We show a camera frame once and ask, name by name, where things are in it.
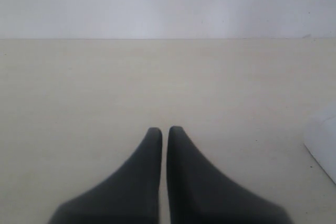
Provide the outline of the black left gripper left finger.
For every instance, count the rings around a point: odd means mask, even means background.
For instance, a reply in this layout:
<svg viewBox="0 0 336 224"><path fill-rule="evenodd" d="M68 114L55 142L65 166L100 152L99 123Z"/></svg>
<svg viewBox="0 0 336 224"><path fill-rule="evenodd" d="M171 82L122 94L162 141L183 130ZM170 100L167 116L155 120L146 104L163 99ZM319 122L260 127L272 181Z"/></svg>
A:
<svg viewBox="0 0 336 224"><path fill-rule="evenodd" d="M49 223L159 223L161 163L162 132L151 127L117 171L61 204Z"/></svg>

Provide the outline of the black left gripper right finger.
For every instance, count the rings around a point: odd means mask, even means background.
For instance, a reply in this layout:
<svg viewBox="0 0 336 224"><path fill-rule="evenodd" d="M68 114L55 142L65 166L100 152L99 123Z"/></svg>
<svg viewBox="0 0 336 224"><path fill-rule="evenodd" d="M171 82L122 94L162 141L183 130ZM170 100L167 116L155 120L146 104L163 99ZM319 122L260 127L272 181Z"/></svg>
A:
<svg viewBox="0 0 336 224"><path fill-rule="evenodd" d="M292 223L282 207L225 176L180 126L169 130L167 192L171 223Z"/></svg>

